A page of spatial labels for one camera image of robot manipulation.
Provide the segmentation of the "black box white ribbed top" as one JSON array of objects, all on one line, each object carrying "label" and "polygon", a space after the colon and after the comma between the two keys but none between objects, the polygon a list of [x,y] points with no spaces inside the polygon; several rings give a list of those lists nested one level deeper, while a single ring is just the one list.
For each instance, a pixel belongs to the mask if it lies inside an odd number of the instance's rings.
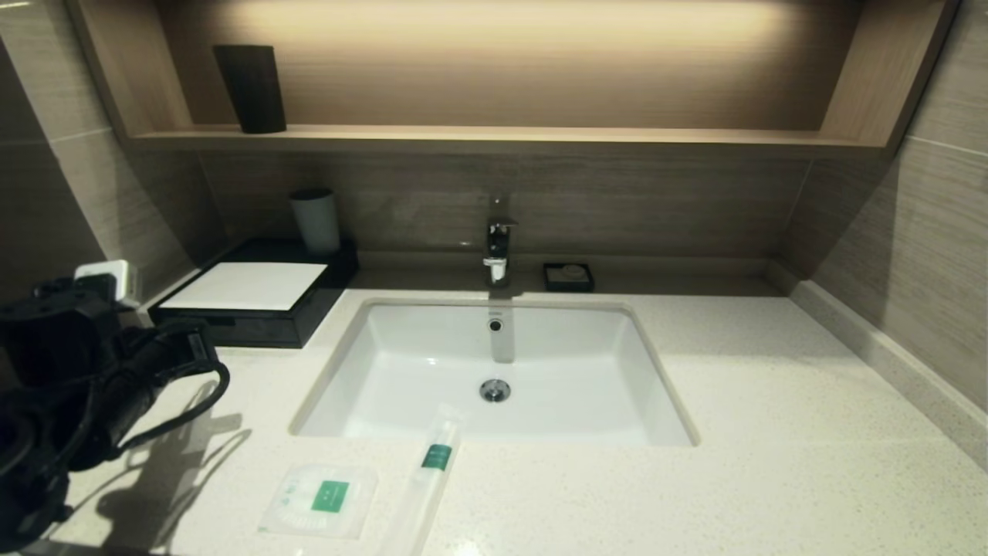
[{"label": "black box white ribbed top", "polygon": [[147,312],[159,307],[290,312],[318,328],[359,269],[356,244],[349,239],[332,256],[314,256],[297,239],[256,237],[220,256]]}]

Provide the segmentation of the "pale grey cup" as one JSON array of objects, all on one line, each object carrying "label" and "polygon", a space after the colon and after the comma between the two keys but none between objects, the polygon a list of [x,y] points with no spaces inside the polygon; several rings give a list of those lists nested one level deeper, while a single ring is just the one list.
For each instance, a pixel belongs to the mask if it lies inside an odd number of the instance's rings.
[{"label": "pale grey cup", "polygon": [[341,249],[336,197],[328,188],[308,188],[289,195],[301,239],[314,256],[332,256]]}]

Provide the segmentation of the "square frosted packet green label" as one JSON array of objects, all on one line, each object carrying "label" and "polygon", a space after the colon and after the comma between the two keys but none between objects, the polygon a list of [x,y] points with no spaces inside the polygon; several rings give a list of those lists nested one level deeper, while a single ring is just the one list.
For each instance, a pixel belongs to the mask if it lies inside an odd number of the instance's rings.
[{"label": "square frosted packet green label", "polygon": [[355,541],[366,524],[377,484],[377,472],[370,468],[293,467],[276,486],[258,531]]}]

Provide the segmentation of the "dark tapered cup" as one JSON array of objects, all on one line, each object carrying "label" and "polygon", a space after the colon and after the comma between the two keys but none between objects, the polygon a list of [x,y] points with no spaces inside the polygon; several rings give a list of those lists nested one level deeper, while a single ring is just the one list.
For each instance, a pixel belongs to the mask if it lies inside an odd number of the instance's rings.
[{"label": "dark tapered cup", "polygon": [[212,52],[242,133],[286,131],[274,46],[222,43]]}]

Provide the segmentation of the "long frosted toothbrush packet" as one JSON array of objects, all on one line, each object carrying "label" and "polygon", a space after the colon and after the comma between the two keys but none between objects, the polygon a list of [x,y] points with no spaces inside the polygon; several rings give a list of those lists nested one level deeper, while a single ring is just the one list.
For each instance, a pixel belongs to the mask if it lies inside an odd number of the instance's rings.
[{"label": "long frosted toothbrush packet", "polygon": [[467,414],[439,405],[424,452],[410,472],[375,556],[421,556],[460,451]]}]

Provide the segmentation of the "chrome faucet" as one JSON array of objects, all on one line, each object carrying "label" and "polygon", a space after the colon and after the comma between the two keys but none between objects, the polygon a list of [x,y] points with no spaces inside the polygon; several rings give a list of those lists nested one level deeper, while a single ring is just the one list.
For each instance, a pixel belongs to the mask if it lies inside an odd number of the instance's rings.
[{"label": "chrome faucet", "polygon": [[504,288],[509,284],[509,237],[512,229],[518,225],[510,212],[509,195],[491,194],[481,263],[485,267],[485,280],[493,289]]}]

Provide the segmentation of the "black soap dish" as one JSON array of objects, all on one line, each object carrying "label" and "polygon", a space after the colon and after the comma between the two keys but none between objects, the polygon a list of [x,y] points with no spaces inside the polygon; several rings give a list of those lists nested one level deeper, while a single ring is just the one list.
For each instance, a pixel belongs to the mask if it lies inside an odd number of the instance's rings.
[{"label": "black soap dish", "polygon": [[[561,279],[559,269],[567,264],[582,265],[586,269],[588,280],[585,282],[566,282]],[[543,264],[543,284],[548,292],[557,293],[592,293],[595,291],[595,278],[590,271],[590,267],[583,263],[544,263]]]}]

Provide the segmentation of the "white ceramic sink basin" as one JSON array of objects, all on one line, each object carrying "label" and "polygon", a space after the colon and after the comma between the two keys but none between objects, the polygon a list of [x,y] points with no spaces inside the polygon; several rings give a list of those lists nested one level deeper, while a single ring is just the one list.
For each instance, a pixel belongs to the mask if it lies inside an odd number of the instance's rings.
[{"label": "white ceramic sink basin", "polygon": [[[480,385],[509,383],[505,402]],[[370,303],[293,423],[322,439],[424,439],[439,405],[462,439],[694,447],[638,323],[616,307]]]}]

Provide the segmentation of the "wooden wall shelf niche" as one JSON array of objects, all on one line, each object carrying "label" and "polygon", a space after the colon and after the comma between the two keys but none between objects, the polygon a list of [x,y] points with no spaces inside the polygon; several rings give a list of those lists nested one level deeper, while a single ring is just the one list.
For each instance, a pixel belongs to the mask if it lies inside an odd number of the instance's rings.
[{"label": "wooden wall shelf niche", "polygon": [[[117,137],[171,151],[886,158],[961,0],[65,0]],[[287,130],[212,47],[274,46]]]}]

